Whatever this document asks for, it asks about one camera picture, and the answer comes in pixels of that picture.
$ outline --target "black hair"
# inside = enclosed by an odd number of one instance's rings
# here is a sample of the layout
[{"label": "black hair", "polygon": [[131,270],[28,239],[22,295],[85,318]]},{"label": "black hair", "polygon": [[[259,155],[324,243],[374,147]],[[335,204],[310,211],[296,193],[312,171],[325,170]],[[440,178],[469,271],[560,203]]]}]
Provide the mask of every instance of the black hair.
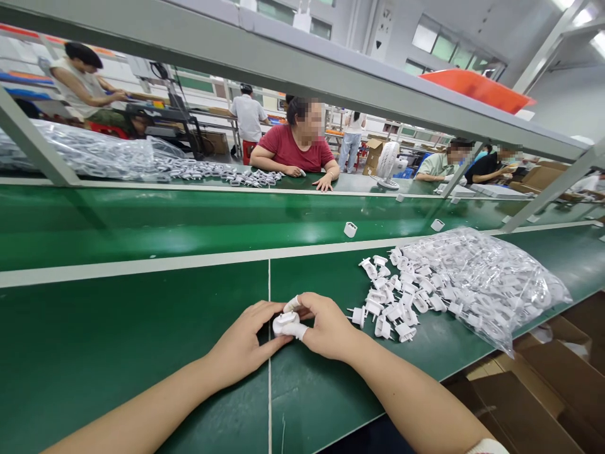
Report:
[{"label": "black hair", "polygon": [[450,140],[449,142],[449,146],[450,147],[467,147],[467,148],[472,148],[473,146],[475,146],[475,141],[469,140],[469,139],[465,139],[464,137],[455,137],[454,139]]},{"label": "black hair", "polygon": [[95,51],[82,43],[73,41],[65,43],[65,53],[70,60],[79,59],[84,64],[94,66],[97,69],[103,69],[103,63]]},{"label": "black hair", "polygon": [[296,125],[297,115],[301,120],[307,116],[307,112],[311,108],[311,102],[313,101],[310,98],[300,98],[299,96],[292,97],[290,102],[288,102],[288,112],[285,115],[290,126]]},{"label": "black hair", "polygon": [[252,94],[252,86],[249,84],[240,84],[239,90],[243,95],[251,95]]}]

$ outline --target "worker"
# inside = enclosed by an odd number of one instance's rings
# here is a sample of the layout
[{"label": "worker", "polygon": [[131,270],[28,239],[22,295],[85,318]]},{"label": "worker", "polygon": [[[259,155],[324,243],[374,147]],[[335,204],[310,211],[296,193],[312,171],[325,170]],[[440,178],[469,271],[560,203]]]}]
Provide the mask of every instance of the worker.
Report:
[{"label": "worker", "polygon": [[517,170],[517,165],[508,165],[498,169],[501,166],[501,160],[508,160],[518,155],[514,149],[500,147],[500,151],[494,151],[486,154],[468,169],[466,181],[469,184],[487,184],[497,177],[512,178],[512,172]]},{"label": "worker", "polygon": [[456,137],[449,143],[447,149],[442,153],[433,153],[428,158],[424,159],[415,180],[429,182],[448,182],[456,173],[468,153],[471,152],[474,141],[467,140],[463,137]]},{"label": "worker", "polygon": [[236,96],[229,111],[237,117],[239,135],[242,140],[244,165],[250,165],[250,154],[263,135],[260,130],[261,122],[270,125],[269,117],[260,102],[252,99],[252,87],[248,84],[239,86],[241,96]]},{"label": "worker", "polygon": [[569,189],[572,192],[593,191],[605,193],[605,173],[593,173],[588,177],[582,178]]},{"label": "worker", "polygon": [[68,42],[65,53],[65,57],[51,63],[50,74],[71,107],[89,122],[118,127],[129,136],[144,135],[148,126],[144,117],[128,119],[124,113],[112,109],[113,102],[126,101],[129,94],[95,74],[103,69],[103,63],[94,50],[81,43]]},{"label": "worker", "polygon": [[[302,343],[360,374],[414,452],[506,453],[454,395],[353,327],[334,301],[316,293],[303,293],[298,298],[301,318],[315,318],[314,327],[307,329]],[[285,303],[259,301],[248,307],[204,357],[43,454],[155,452],[202,402],[253,373],[292,340],[291,336],[282,336],[259,345],[256,336],[284,306]]]},{"label": "worker", "polygon": [[345,171],[345,164],[347,160],[347,173],[353,171],[353,166],[357,161],[357,152],[361,145],[361,134],[366,128],[366,115],[360,112],[349,112],[345,116],[345,130],[344,137],[342,139],[342,148],[340,150],[340,157],[338,159],[338,165],[340,166],[340,172]]},{"label": "worker", "polygon": [[288,124],[273,126],[252,151],[250,163],[262,170],[300,177],[304,172],[326,174],[313,183],[316,190],[333,190],[340,168],[322,134],[321,104],[295,96],[288,104]]}]

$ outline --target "electric fan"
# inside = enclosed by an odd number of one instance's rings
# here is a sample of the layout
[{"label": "electric fan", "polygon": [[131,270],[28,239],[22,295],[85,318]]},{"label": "electric fan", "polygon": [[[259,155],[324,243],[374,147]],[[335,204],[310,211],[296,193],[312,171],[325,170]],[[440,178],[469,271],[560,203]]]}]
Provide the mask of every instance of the electric fan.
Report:
[{"label": "electric fan", "polygon": [[399,185],[391,180],[395,173],[403,172],[408,166],[408,162],[403,159],[397,159],[399,153],[399,143],[389,142],[384,145],[383,152],[380,154],[380,161],[376,169],[376,176],[380,178],[378,185],[387,189],[399,189]]}]

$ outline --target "plastic bag of white parts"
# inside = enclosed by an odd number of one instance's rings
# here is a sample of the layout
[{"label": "plastic bag of white parts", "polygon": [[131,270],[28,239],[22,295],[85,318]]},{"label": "plastic bag of white parts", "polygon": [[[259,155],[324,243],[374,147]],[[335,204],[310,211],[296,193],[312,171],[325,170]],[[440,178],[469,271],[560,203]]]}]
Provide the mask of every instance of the plastic bag of white parts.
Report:
[{"label": "plastic bag of white parts", "polygon": [[458,228],[401,247],[446,286],[451,312],[493,347],[514,356],[515,329],[572,298],[559,278],[525,251],[472,228]]},{"label": "plastic bag of white parts", "polygon": [[[156,137],[124,140],[74,126],[32,120],[42,136],[78,174],[149,182],[169,182],[161,165],[184,158],[177,147]],[[0,169],[38,172],[13,140],[0,129]]]}]

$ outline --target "stool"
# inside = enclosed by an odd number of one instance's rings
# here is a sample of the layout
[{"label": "stool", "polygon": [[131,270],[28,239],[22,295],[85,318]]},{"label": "stool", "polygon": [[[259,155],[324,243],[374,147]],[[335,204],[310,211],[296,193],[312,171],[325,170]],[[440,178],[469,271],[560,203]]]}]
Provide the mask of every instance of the stool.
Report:
[{"label": "stool", "polygon": [[118,128],[117,126],[107,126],[99,123],[93,123],[91,121],[88,122],[91,131],[100,132],[101,134],[106,134],[108,136],[113,136],[112,132],[115,132],[119,138],[121,139],[130,139],[128,134],[124,132],[122,128]]}]

